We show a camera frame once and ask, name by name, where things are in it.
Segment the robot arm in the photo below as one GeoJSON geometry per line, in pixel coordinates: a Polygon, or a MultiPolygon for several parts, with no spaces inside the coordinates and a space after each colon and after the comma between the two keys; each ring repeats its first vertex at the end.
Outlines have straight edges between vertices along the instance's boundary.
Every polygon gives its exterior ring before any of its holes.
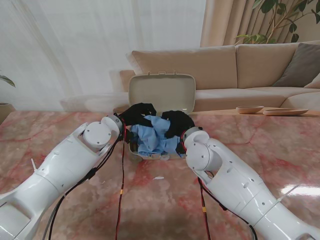
{"type": "Polygon", "coordinates": [[[0,238],[33,239],[46,210],[101,160],[123,129],[116,116],[84,123],[59,143],[34,173],[0,195],[0,238]]]}
{"type": "Polygon", "coordinates": [[[246,220],[266,240],[295,240],[320,230],[296,217],[269,191],[261,177],[220,141],[198,127],[183,135],[186,162],[228,210],[246,220]],[[206,171],[216,172],[215,176],[206,171]]]}

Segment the pink marble surface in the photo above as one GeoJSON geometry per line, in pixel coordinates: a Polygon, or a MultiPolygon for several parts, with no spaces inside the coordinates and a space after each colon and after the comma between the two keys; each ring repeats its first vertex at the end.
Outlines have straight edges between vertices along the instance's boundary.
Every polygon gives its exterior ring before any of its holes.
{"type": "MultiPolygon", "coordinates": [[[[102,113],[16,111],[0,125],[0,193],[17,187],[46,155],[84,122],[102,113]]],[[[254,168],[299,218],[320,228],[320,118],[194,115],[196,125],[254,168]]],[[[119,240],[205,240],[200,189],[184,159],[135,162],[125,154],[119,240]]],[[[114,239],[121,187],[121,144],[90,181],[61,205],[55,240],[114,239]]],[[[250,240],[248,227],[205,196],[212,239],[250,240]]],[[[53,207],[43,216],[40,240],[53,207]]]]}

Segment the open lid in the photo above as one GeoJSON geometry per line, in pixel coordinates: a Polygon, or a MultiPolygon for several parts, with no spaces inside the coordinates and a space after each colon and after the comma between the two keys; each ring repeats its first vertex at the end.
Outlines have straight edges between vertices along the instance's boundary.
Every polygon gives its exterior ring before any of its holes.
{"type": "Polygon", "coordinates": [[[191,113],[195,107],[196,81],[186,74],[144,74],[133,76],[129,85],[130,106],[153,104],[156,114],[170,110],[191,113]]]}

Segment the beige sofa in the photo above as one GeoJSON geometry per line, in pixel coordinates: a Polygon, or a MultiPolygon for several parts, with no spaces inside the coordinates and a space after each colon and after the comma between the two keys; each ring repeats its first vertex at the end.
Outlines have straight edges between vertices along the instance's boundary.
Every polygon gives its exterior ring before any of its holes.
{"type": "MultiPolygon", "coordinates": [[[[308,42],[320,44],[319,41],[308,42]]],[[[123,91],[135,74],[189,74],[196,81],[194,111],[259,105],[320,110],[320,89],[272,87],[290,63],[298,43],[241,44],[193,50],[133,51],[133,70],[119,72],[123,91]]]]}

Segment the blue cloth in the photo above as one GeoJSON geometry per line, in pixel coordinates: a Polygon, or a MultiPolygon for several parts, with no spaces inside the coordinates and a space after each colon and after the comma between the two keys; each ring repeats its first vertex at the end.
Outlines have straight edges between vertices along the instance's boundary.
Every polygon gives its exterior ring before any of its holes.
{"type": "Polygon", "coordinates": [[[180,138],[178,136],[165,138],[165,133],[170,127],[170,121],[151,115],[144,118],[150,120],[153,127],[133,125],[130,129],[138,137],[138,154],[150,156],[151,154],[176,153],[180,138]]]}

